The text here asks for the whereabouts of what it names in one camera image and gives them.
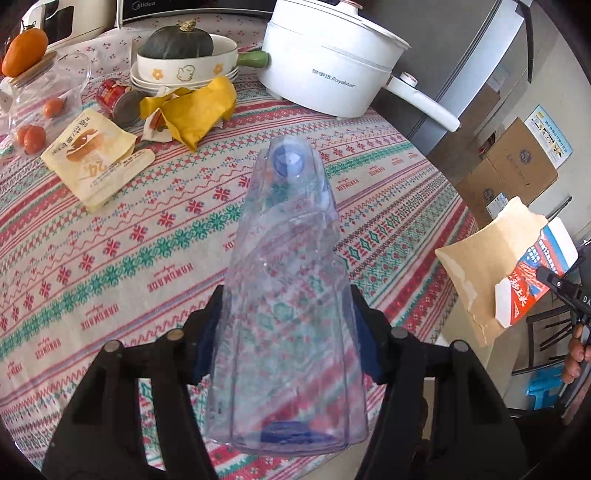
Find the small red tomato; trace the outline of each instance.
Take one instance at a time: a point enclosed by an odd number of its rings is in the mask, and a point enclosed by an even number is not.
[[[19,127],[17,133],[14,136],[14,141],[17,143],[19,147],[24,147],[25,145],[25,136],[29,129],[31,128],[30,125],[23,125]]]
[[[63,108],[64,100],[61,98],[50,98],[43,106],[43,115],[45,115],[46,118],[55,118],[60,116]]]
[[[37,155],[45,148],[46,134],[43,127],[31,127],[25,135],[25,152]]]

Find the microwave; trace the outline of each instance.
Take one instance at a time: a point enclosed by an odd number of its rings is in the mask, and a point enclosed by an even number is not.
[[[117,0],[117,27],[140,18],[188,13],[235,13],[271,18],[276,0]]]

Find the midea logo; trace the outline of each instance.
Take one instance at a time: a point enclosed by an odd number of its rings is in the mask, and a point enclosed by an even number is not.
[[[134,10],[139,10],[140,8],[153,7],[154,5],[156,5],[156,2],[134,2],[131,8]]]

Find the crumpled plastic bottle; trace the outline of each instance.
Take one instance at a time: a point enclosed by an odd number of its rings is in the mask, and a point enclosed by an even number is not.
[[[368,435],[339,216],[318,152],[261,151],[225,278],[206,436],[246,453],[337,452]]]

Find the yellow crumpled paper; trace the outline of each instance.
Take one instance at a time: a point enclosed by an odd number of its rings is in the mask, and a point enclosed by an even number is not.
[[[236,89],[227,77],[221,76],[199,90],[179,88],[164,97],[146,97],[139,104],[141,118],[146,120],[158,108],[173,138],[194,152],[221,119],[231,119],[236,108]]]

